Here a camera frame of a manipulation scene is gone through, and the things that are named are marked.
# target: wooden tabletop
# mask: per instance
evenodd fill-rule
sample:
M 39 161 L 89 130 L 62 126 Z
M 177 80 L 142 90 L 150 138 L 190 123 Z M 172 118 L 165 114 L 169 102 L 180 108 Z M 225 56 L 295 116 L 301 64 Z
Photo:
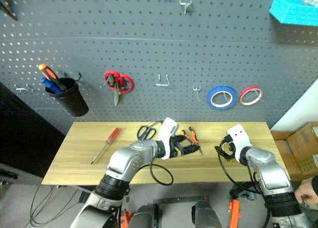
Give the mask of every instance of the wooden tabletop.
M 175 183 L 228 181 L 224 175 L 214 149 L 227 135 L 227 129 L 238 122 L 179 122 L 179 130 L 189 126 L 196 131 L 204 156 L 198 151 L 167 160 L 157 159 L 155 163 L 167 167 L 174 176 Z M 239 122 L 249 135 L 251 143 L 258 148 L 272 151 L 277 162 L 286 170 L 274 140 L 265 122 Z M 57 152 L 42 184 L 44 185 L 97 185 L 106 172 L 111 155 L 119 148 L 135 141 L 137 130 L 147 122 L 74 122 Z M 108 136 L 116 128 L 122 132 L 108 149 L 94 163 L 94 156 L 101 150 Z M 224 164 L 236 181 L 248 181 L 248 171 L 243 165 L 232 160 Z M 169 175 L 160 168 L 154 168 L 159 180 L 169 182 Z M 131 184 L 155 183 L 149 167 L 140 170 Z

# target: wire cutters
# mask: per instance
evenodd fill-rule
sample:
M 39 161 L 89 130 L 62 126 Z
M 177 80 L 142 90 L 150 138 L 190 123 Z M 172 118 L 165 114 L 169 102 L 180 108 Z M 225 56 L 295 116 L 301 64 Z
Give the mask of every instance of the wire cutters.
M 187 139 L 192 145 L 199 145 L 199 141 L 198 141 L 198 139 L 197 139 L 197 135 L 196 135 L 194 129 L 193 129 L 191 126 L 189 127 L 189 131 L 191 132 L 192 139 L 190 139 L 190 138 L 187 136 L 185 130 L 182 130 L 183 136 L 185 136 L 186 139 Z M 201 149 L 200 146 L 199 146 L 199 151 L 200 151 L 201 155 L 203 155 L 203 152 L 202 152 L 202 149 Z

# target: pegboard hook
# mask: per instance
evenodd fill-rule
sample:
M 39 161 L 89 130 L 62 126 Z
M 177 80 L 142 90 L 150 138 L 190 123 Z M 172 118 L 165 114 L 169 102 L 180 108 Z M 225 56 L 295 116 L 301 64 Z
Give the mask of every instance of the pegboard hook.
M 159 82 L 161 82 L 161 78 L 160 78 L 160 74 L 158 74 L 158 80 L 156 82 L 156 85 L 157 86 L 169 86 L 170 85 L 170 82 L 169 82 L 169 79 L 168 79 L 168 74 L 165 75 L 166 79 L 167 79 L 167 84 L 160 84 Z
M 17 87 L 16 84 L 14 84 L 15 90 L 18 90 L 19 92 L 21 92 L 22 90 L 26 90 L 26 91 L 33 91 L 33 88 L 31 86 L 29 86 L 28 84 L 26 84 L 26 88 L 23 87 Z
M 199 91 L 201 90 L 201 86 L 199 87 L 199 88 L 194 88 L 194 86 L 192 86 L 192 88 L 193 88 L 193 91 L 196 91 L 197 92 L 197 99 L 198 99 L 198 102 L 200 101 L 200 99 L 199 99 Z
M 107 85 L 109 79 L 110 79 L 110 77 L 108 76 L 108 77 L 107 77 L 107 80 L 106 80 L 105 83 L 104 83 L 104 85 L 100 85 L 99 87 L 100 87 L 100 88 L 105 87 L 105 86 Z
M 180 5 L 183 6 L 183 8 L 184 8 L 184 15 L 186 15 L 188 8 L 189 8 L 190 6 L 192 6 L 192 0 L 190 1 L 190 3 L 182 2 L 182 1 L 180 0 Z
M 255 94 L 257 95 L 257 98 L 259 98 L 260 101 L 263 101 L 263 100 L 261 99 L 261 96 L 257 93 L 257 90 L 254 90 L 254 92 L 255 92 Z
M 64 74 L 65 78 L 67 78 L 69 76 L 66 72 L 63 72 L 63 74 Z M 79 74 L 79 77 L 78 77 L 78 79 L 74 79 L 75 81 L 79 81 L 81 79 L 81 74 L 79 72 L 78 72 L 78 74 Z
M 223 95 L 224 95 L 225 100 L 228 102 L 229 100 L 227 98 L 227 95 L 224 92 L 223 92 Z

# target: gray pegboard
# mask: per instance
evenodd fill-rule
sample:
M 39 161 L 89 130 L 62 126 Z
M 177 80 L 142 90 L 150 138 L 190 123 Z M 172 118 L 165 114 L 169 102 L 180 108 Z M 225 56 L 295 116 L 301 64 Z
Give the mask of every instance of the gray pegboard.
M 266 121 L 271 127 L 318 77 L 318 28 L 281 25 L 272 0 L 192 0 L 183 15 L 179 0 L 12 0 L 18 21 L 3 17 L 1 81 L 30 84 L 15 92 L 66 133 L 73 121 Z M 40 84 L 37 65 L 63 76 L 78 72 L 89 112 L 72 118 Z M 103 85 L 114 69 L 129 75 L 134 90 L 121 96 Z M 171 86 L 155 86 L 168 74 Z M 205 102 L 214 86 L 239 94 L 258 85 L 263 101 L 226 111 Z M 192 86 L 201 86 L 200 102 Z

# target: cable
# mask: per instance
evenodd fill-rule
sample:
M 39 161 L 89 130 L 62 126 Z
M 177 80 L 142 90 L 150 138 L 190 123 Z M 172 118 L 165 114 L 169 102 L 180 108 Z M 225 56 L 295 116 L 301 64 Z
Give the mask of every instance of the cable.
M 150 175 L 151 175 L 151 177 L 154 179 L 154 181 L 156 181 L 157 183 L 159 183 L 160 185 L 163 185 L 163 186 L 170 186 L 171 184 L 173 184 L 174 178 L 173 178 L 172 173 L 171 173 L 167 168 L 165 168 L 164 166 L 161 166 L 161 165 L 159 165 L 159 164 L 153 164 L 154 160 L 155 160 L 155 157 L 151 160 L 150 164 L 146 164 L 146 165 L 140 167 L 139 170 L 142 169 L 142 168 L 144 168 L 144 167 L 149 166 Z M 155 177 L 155 175 L 154 175 L 153 166 L 155 166 L 155 167 L 160 167 L 160 168 L 162 168 L 163 170 L 165 170 L 167 173 L 169 173 L 169 175 L 170 175 L 170 177 L 171 177 L 171 182 L 169 182 L 169 183 L 164 183 L 164 182 L 159 181 L 159 180 Z
M 253 182 L 254 182 L 255 186 L 257 186 L 258 190 L 261 192 L 261 195 L 262 195 L 262 197 L 264 199 L 264 202 L 265 202 L 265 207 L 267 208 L 266 219 L 265 219 L 264 224 L 262 226 L 262 228 L 266 228 L 267 225 L 268 225 L 268 222 L 269 222 L 269 218 L 270 218 L 270 210 L 267 207 L 267 202 L 266 202 L 265 195 L 264 195 L 263 191 L 260 189 L 260 186 L 259 186 L 258 182 L 256 181 L 256 172 L 253 173 Z
M 228 179 L 229 179 L 236 187 L 240 188 L 240 189 L 243 190 L 243 191 L 253 192 L 253 193 L 256 193 L 256 194 L 260 194 L 260 192 L 258 192 L 258 191 L 254 191 L 254 190 L 250 190 L 250 189 L 248 189 L 248 188 L 244 188 L 244 187 L 242 187 L 241 185 L 239 185 L 237 182 L 235 182 L 235 181 L 231 178 L 231 176 L 229 175 L 229 173 L 227 172 L 227 170 L 225 169 L 225 167 L 224 167 L 224 165 L 223 165 L 223 163 L 222 163 L 222 160 L 221 160 L 220 152 L 219 152 L 218 150 L 217 150 L 217 152 L 218 152 L 219 163 L 220 163 L 220 166 L 221 166 L 223 172 L 225 173 L 225 175 L 228 177 Z
M 253 178 L 252 178 L 252 173 L 251 173 L 251 171 L 250 171 L 250 167 L 249 167 L 248 165 L 247 165 L 247 169 L 248 169 L 248 173 L 249 173 L 249 178 L 250 178 L 250 180 L 251 180 L 251 182 L 252 182 L 252 184 L 253 184 L 253 187 L 254 187 L 255 191 L 257 191 L 257 192 L 260 193 L 260 190 L 258 190 L 258 189 L 256 188 L 255 182 L 254 182 L 254 180 L 253 180 Z
M 118 228 L 121 227 L 121 220 L 120 220 L 120 217 L 121 217 L 121 206 L 122 206 L 122 204 L 120 205 L 119 210 L 118 210 Z
M 73 195 L 71 196 L 71 198 L 68 200 L 68 202 L 63 206 L 63 208 L 53 217 L 51 218 L 50 220 L 46 221 L 46 222 L 38 222 L 35 220 L 35 218 L 43 211 L 43 209 L 52 201 L 51 200 L 51 197 L 52 197 L 52 194 L 53 194 L 53 190 L 54 190 L 54 187 L 51 186 L 51 190 L 50 192 L 48 193 L 48 195 L 45 196 L 45 198 L 36 206 L 36 208 L 33 210 L 33 205 L 34 205 L 34 201 L 35 201 L 35 197 L 39 191 L 39 188 L 40 186 L 38 186 L 38 188 L 36 189 L 35 191 L 35 194 L 33 196 L 33 199 L 32 199 L 32 203 L 31 203 L 31 207 L 30 207 L 30 220 L 29 220 L 29 223 L 25 226 L 27 227 L 29 224 L 33 227 L 42 227 L 42 226 L 45 226 L 46 224 L 52 222 L 53 220 L 57 219 L 58 217 L 60 217 L 61 215 L 63 215 L 67 210 L 69 210 L 70 208 L 74 207 L 75 205 L 77 205 L 78 203 L 76 204 L 73 204 L 72 206 L 68 207 L 67 209 L 66 206 L 72 201 L 73 197 L 75 196 L 75 194 L 78 192 L 78 190 L 76 190 Z M 41 207 L 41 209 L 39 211 L 36 212 L 36 210 L 41 206 L 41 204 L 47 199 L 47 201 L 44 203 L 44 205 Z

